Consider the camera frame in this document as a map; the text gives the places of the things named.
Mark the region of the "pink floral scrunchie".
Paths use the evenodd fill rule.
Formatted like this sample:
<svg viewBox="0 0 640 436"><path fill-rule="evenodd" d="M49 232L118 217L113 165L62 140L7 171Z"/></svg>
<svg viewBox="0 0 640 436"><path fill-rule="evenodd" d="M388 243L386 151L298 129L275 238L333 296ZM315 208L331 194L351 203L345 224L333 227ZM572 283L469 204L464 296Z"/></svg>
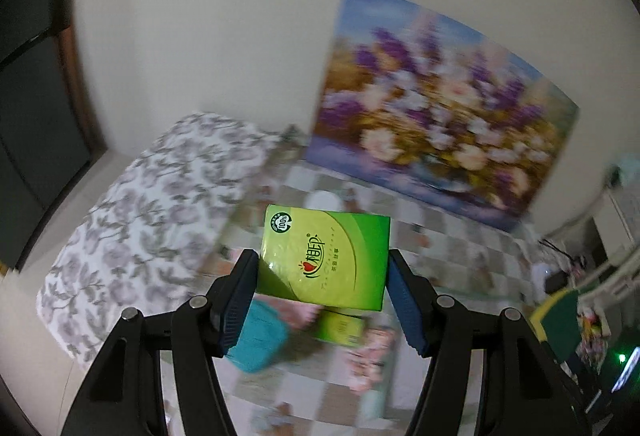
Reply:
<svg viewBox="0 0 640 436"><path fill-rule="evenodd" d="M367 328L360 345L346 354L347 386L357 395L367 393L383 382L388 357L396 344L397 332L391 328Z"/></svg>

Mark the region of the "pink fluffy cloth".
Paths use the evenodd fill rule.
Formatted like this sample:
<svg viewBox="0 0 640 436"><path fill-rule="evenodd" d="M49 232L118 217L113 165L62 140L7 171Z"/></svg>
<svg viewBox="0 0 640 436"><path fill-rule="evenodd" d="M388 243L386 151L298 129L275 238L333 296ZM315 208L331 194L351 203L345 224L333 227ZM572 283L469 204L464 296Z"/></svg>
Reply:
<svg viewBox="0 0 640 436"><path fill-rule="evenodd" d="M309 328L318 318L323 307L316 304L285 300L268 295L258 294L257 299L273 309L279 319L291 330L304 330Z"/></svg>

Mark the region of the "teal plastic box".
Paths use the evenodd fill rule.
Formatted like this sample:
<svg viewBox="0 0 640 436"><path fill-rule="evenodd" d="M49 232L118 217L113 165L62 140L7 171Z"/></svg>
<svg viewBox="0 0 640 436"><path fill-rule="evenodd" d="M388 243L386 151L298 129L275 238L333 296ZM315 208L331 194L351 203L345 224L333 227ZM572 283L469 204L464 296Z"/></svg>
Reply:
<svg viewBox="0 0 640 436"><path fill-rule="evenodd" d="M253 300L238 342L227 352L227 358L245 373L259 372L270 366L288 334L288 325L275 309L262 300Z"/></svg>

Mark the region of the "grey floral blanket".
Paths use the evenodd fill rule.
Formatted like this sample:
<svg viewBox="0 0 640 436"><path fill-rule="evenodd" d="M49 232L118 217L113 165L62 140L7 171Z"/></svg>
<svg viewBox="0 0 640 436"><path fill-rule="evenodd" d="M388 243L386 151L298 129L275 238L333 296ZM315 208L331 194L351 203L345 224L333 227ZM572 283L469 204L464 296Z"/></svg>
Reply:
<svg viewBox="0 0 640 436"><path fill-rule="evenodd" d="M135 158L37 294L37 315L63 352L87 367L124 308L177 308L279 140L251 122L193 112Z"/></svg>

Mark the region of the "checkered printed tablecloth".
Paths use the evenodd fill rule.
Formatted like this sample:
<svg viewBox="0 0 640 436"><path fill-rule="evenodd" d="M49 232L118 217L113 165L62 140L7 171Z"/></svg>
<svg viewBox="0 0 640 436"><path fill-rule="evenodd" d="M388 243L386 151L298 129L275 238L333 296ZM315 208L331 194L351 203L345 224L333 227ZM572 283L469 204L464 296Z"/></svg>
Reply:
<svg viewBox="0 0 640 436"><path fill-rule="evenodd" d="M222 351L245 371L269 364L288 328L273 308L378 312L392 304L407 343L430 366L408 431L460 428L472 353L484 355L475 430L480 435L579 435L587 425L567 377L512 308L471 312L438 294L390 248L385 216L273 205L260 252L245 251L213 316Z"/></svg>

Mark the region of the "small green tissue pack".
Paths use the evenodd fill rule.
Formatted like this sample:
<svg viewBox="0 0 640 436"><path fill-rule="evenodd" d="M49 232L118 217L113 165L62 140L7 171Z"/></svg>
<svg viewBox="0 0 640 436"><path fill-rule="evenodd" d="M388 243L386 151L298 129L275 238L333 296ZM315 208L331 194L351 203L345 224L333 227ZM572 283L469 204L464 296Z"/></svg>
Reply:
<svg viewBox="0 0 640 436"><path fill-rule="evenodd" d="M314 336L322 342L358 347L366 327L367 321L362 317L325 309L320 312Z"/></svg>

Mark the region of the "dark cabinet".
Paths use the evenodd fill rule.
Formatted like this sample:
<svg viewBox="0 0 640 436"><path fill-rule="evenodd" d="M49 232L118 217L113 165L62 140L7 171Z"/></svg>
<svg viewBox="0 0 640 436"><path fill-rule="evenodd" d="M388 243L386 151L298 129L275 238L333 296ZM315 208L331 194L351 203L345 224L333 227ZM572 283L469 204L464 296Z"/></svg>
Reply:
<svg viewBox="0 0 640 436"><path fill-rule="evenodd" d="M93 147L73 94L70 0L1 0L1 263L24 266Z"/></svg>

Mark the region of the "white pill bottle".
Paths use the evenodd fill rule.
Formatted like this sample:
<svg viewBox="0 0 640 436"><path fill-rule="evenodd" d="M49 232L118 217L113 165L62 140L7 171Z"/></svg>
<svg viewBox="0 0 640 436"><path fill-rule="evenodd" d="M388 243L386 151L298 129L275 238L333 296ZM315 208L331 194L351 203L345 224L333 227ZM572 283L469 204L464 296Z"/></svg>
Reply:
<svg viewBox="0 0 640 436"><path fill-rule="evenodd" d="M316 190L306 196L304 208L316 211L344 212L344 202L336 193Z"/></svg>

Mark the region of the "flower painting canvas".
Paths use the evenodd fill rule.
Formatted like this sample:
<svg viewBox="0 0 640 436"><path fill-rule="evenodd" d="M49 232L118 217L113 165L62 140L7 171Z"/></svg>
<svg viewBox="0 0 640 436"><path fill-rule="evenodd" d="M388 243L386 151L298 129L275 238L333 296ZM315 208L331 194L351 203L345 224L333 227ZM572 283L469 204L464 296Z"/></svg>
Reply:
<svg viewBox="0 0 640 436"><path fill-rule="evenodd" d="M307 160L518 226L578 107L480 32L408 0L341 0Z"/></svg>

